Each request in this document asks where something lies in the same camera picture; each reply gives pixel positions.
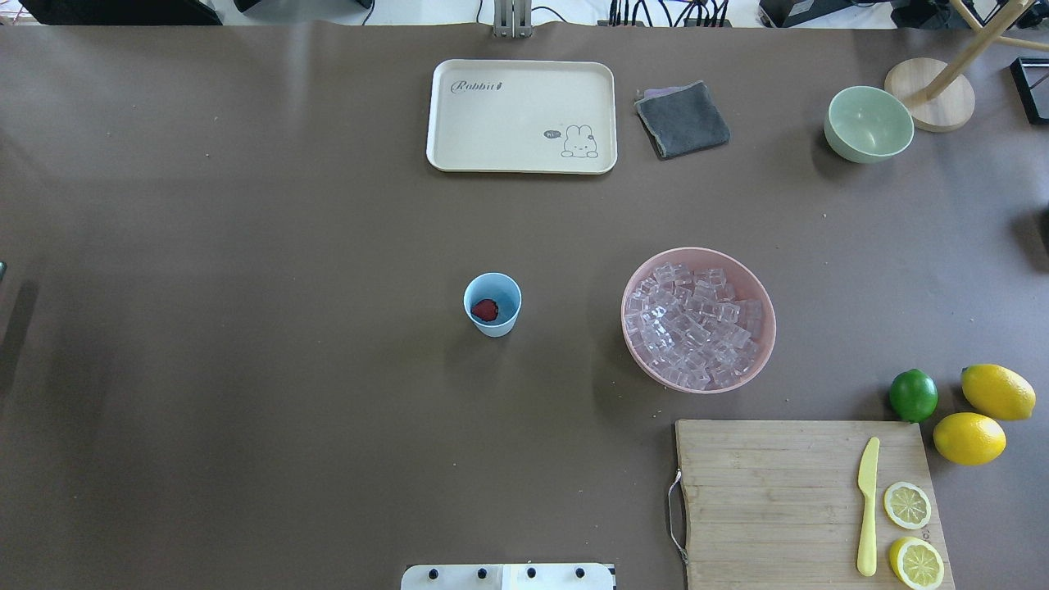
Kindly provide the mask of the grey folded cloth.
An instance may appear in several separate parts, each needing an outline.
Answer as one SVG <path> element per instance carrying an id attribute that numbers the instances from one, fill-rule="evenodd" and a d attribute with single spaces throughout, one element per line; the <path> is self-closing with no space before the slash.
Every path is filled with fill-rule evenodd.
<path id="1" fill-rule="evenodd" d="M 651 88 L 634 101 L 634 111 L 667 160 L 727 144 L 732 134 L 703 79 L 683 86 Z"/>

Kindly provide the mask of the cream rabbit tray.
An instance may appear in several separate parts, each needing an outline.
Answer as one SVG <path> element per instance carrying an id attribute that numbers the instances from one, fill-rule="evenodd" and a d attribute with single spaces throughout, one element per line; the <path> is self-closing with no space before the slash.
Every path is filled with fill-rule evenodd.
<path id="1" fill-rule="evenodd" d="M 601 63 L 451 59 L 432 75 L 426 156 L 443 172 L 603 175 L 616 119 Z"/>

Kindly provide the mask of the green bowl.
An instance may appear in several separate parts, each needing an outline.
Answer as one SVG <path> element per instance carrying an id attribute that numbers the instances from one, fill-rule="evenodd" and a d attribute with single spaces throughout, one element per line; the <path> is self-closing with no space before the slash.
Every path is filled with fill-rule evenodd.
<path id="1" fill-rule="evenodd" d="M 851 163 L 873 164 L 898 156 L 914 134 L 906 105 L 880 88 L 847 87 L 829 101 L 825 112 L 825 141 Z"/>

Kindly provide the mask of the aluminium frame post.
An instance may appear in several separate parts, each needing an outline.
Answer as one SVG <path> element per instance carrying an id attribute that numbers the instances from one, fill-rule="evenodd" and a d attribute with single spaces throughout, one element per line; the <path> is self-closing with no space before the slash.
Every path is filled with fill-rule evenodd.
<path id="1" fill-rule="evenodd" d="M 532 37 L 531 0 L 493 1 L 493 36 L 498 39 Z"/>

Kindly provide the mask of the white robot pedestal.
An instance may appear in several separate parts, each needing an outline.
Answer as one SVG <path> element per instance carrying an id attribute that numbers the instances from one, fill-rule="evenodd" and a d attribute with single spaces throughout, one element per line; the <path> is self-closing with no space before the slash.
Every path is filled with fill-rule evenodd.
<path id="1" fill-rule="evenodd" d="M 416 565 L 401 589 L 615 589 L 615 567 L 582 563 Z"/>

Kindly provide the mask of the wooden cutting board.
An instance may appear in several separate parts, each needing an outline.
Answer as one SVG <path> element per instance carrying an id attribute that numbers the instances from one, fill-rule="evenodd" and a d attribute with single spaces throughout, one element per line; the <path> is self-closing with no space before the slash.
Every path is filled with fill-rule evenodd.
<path id="1" fill-rule="evenodd" d="M 880 441 L 876 574 L 856 568 L 863 496 L 861 455 Z M 917 424 L 863 420 L 679 420 L 677 529 L 689 589 L 900 589 L 889 546 L 907 531 L 883 507 L 899 481 L 934 500 Z"/>

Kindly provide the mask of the green lime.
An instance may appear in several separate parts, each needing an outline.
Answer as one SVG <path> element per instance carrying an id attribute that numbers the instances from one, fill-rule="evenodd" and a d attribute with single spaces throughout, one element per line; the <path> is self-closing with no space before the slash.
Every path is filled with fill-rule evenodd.
<path id="1" fill-rule="evenodd" d="M 932 417 L 939 406 L 939 391 L 933 378 L 917 367 L 897 374 L 889 385 L 889 407 L 902 420 L 917 424 Z"/>

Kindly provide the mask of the yellow plastic knife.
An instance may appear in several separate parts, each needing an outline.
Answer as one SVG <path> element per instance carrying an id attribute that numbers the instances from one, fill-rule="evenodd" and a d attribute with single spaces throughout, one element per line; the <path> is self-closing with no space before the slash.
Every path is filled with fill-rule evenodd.
<path id="1" fill-rule="evenodd" d="M 856 570 L 858 574 L 872 578 L 877 571 L 877 533 L 875 522 L 875 496 L 879 464 L 880 440 L 870 437 L 857 471 L 857 487 L 862 496 L 861 535 L 856 549 Z"/>

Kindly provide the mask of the yellow lemon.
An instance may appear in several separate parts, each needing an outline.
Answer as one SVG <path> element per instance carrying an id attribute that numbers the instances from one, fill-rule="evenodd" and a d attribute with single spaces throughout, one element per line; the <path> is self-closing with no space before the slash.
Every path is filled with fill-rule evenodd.
<path id="1" fill-rule="evenodd" d="M 1033 417 L 1037 393 L 1026 378 L 1001 365 L 968 365 L 960 385 L 975 410 L 996 420 L 1019 421 Z"/>
<path id="2" fill-rule="evenodd" d="M 1007 437 L 993 418 L 978 412 L 955 412 L 934 426 L 933 444 L 952 463 L 976 466 L 999 458 L 1005 451 Z"/>

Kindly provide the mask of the wooden stand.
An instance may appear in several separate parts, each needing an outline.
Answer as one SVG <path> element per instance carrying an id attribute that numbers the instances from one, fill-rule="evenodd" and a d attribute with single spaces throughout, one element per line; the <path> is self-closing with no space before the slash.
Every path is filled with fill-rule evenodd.
<path id="1" fill-rule="evenodd" d="M 904 106 L 915 127 L 929 132 L 951 132 L 975 114 L 975 89 L 964 72 L 990 45 L 1047 50 L 1045 43 L 1004 36 L 1033 6 L 1033 1 L 1008 1 L 986 24 L 966 10 L 963 2 L 951 1 L 951 6 L 975 34 L 965 48 L 949 63 L 932 57 L 912 57 L 896 64 L 884 80 L 884 90 Z"/>

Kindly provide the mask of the light blue cup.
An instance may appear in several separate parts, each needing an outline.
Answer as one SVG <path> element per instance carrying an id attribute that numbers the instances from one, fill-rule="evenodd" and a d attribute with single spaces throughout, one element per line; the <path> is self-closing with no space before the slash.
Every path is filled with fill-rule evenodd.
<path id="1" fill-rule="evenodd" d="M 491 324 L 483 324 L 470 314 L 470 307 L 484 298 L 492 298 L 499 305 L 499 316 Z M 464 294 L 462 294 L 462 307 L 464 307 L 467 317 L 484 335 L 492 338 L 502 337 L 513 329 L 520 314 L 521 305 L 520 286 L 509 275 L 499 272 L 480 274 L 467 285 Z"/>

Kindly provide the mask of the lemon half slice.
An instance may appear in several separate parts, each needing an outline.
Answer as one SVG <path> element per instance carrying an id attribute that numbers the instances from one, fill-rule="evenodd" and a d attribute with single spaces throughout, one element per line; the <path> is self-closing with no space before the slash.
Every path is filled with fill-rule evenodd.
<path id="1" fill-rule="evenodd" d="M 921 538 L 892 542 L 889 566 L 908 589 L 939 589 L 947 575 L 947 565 L 939 551 Z"/>

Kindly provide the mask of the red strawberry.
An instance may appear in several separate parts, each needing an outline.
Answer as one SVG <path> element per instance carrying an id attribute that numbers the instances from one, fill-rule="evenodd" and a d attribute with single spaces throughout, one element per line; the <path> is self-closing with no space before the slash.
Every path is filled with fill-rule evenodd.
<path id="1" fill-rule="evenodd" d="M 470 314 L 477 321 L 483 322 L 483 324 L 491 324 L 495 322 L 499 316 L 499 305 L 492 298 L 480 299 L 474 305 L 470 307 Z"/>

